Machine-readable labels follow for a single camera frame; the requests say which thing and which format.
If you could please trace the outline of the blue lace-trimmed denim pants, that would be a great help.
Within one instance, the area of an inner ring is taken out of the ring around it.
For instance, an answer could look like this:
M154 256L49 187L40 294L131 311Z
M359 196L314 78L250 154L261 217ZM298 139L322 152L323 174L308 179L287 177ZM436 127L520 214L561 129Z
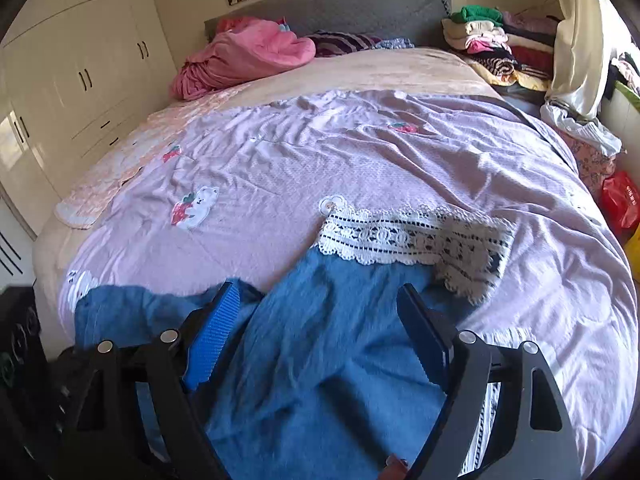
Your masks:
M444 405L397 314L401 286L459 322L498 287L503 218L454 207L357 209L322 200L314 244L240 307L213 376L192 396L235 479L372 479L418 456Z

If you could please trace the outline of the lilac quilted bedspread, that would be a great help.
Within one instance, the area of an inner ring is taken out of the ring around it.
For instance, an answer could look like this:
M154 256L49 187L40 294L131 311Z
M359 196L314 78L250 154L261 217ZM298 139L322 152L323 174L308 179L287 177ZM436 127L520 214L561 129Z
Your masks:
M605 460L634 406L637 296L559 133L497 99L392 90L186 114L157 114L82 179L106 207L58 294L68 332L99 285L187 294L236 277L270 289L334 209L503 218L514 227L506 275L472 325L541 345L582 470Z

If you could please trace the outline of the yellow plastic bag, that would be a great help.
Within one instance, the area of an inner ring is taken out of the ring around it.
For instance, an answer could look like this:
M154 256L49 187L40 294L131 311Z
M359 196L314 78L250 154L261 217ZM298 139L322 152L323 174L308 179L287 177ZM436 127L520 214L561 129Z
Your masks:
M626 241L624 251L629 261L632 276L634 280L640 282L640 226L631 235L631 238Z

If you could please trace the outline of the red plastic bag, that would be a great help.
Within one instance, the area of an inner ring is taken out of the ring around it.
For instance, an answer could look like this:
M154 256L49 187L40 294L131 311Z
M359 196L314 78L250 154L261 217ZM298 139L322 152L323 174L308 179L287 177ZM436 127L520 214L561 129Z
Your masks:
M639 188L624 170L602 182L600 206L605 220L618 237L627 237L639 225Z

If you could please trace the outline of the pink crumpled blanket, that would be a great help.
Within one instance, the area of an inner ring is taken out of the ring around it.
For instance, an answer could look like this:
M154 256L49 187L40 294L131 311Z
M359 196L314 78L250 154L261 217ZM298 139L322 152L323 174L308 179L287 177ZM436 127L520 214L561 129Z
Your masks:
M193 101L219 91L295 70L316 56L314 42L281 23L252 16L225 18L213 40L188 56L171 83L172 96Z

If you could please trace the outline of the cream curtain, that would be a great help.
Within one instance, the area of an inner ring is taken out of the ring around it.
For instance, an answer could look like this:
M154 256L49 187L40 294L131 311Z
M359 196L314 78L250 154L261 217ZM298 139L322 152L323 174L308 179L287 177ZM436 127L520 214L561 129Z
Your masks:
M611 0L559 0L554 75L547 92L587 119L598 112L610 61L626 47L628 30Z

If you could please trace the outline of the stack of folded clothes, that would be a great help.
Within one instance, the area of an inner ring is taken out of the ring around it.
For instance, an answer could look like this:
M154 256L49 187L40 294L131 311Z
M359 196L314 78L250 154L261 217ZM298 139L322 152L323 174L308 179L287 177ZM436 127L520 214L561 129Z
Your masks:
M442 20L442 34L491 86L541 96L553 79L558 24L555 18L464 6Z

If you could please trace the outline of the cream glossy wardrobe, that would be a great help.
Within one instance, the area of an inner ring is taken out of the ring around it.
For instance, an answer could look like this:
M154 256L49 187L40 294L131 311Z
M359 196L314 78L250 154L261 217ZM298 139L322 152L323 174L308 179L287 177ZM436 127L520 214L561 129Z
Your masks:
M26 1L1 43L1 185L32 232L175 73L154 0Z

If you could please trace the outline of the striped purple pillow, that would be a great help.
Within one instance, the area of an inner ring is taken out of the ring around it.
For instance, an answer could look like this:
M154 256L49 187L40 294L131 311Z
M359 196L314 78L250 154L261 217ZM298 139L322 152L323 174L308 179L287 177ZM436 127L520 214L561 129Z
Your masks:
M314 42L317 58L334 58L372 49L381 39L356 32L328 32L319 30L308 36Z

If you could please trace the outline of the grey padded headboard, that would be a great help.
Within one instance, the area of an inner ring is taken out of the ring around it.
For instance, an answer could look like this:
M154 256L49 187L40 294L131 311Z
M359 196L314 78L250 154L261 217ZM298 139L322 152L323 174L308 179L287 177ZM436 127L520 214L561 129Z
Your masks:
M262 0L204 22L212 40L225 18L254 16L284 18L297 36L319 30L351 32L383 39L404 37L417 47L446 46L442 20L451 12L451 0Z

